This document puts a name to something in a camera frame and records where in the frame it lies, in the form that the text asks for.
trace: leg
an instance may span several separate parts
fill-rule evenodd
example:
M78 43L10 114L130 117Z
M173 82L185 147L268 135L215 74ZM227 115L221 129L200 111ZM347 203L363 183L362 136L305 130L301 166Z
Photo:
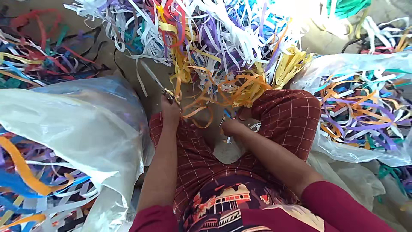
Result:
M157 147L163 128L161 113L152 116L149 127L150 136ZM225 166L215 158L213 149L206 144L197 128L192 128L189 123L180 120L176 136L178 180L173 210L180 219L183 210L200 188L212 180L215 173L224 170Z
M267 90L252 106L253 118L262 123L258 133L304 161L312 146L320 114L319 101L303 90ZM252 153L245 153L232 166L260 176L274 185L285 200L293 201L291 191L267 172Z

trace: person's right hand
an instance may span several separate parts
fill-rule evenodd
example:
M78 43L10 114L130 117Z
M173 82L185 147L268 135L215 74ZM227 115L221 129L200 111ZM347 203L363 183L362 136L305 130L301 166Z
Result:
M163 127L170 127L177 130L180 120L180 108L178 104L173 101L172 104L162 95L161 99Z
M242 130L248 129L248 127L239 122L237 119L226 119L222 123L222 129L225 136L231 137L240 134Z

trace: person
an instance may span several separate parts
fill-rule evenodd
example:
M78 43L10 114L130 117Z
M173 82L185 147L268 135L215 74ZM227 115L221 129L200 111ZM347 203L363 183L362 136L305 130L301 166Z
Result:
M303 90L267 90L222 123L248 152L232 164L213 155L199 130L162 99L150 120L156 146L130 232L392 231L340 187L305 163L321 115Z

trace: blade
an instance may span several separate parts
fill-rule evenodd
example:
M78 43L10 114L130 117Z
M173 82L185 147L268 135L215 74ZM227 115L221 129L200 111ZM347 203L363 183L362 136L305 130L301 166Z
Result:
M162 86L162 84L160 83L159 79L157 79L156 75L152 72L152 70L149 68L149 66L147 66L147 64L141 60L141 63L143 65L143 68L146 69L146 71L149 73L149 75L152 77L152 79L156 82L156 84L162 89L164 90L165 88Z

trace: graphic print on shirt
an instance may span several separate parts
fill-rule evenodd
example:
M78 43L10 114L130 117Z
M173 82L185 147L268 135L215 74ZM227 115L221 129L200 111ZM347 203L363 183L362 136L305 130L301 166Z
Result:
M211 222L213 224L221 222L222 212L226 215L228 213L226 211L243 208L264 209L272 204L282 203L277 192L254 178L235 175L220 178L219 182L215 180L204 186L194 197L193 203L185 211L183 228L188 230L197 222L204 223L209 215L210 217L207 217L208 225ZM239 217L232 215L232 217L225 218L224 225L233 221L233 218L240 218L240 211Z
M247 176L233 175L204 186L185 211L182 226L185 231L191 232L272 231L262 225L243 225L241 209L279 208L312 228L324 231L323 220L320 217L313 215L304 207L284 204L288 203L265 183Z

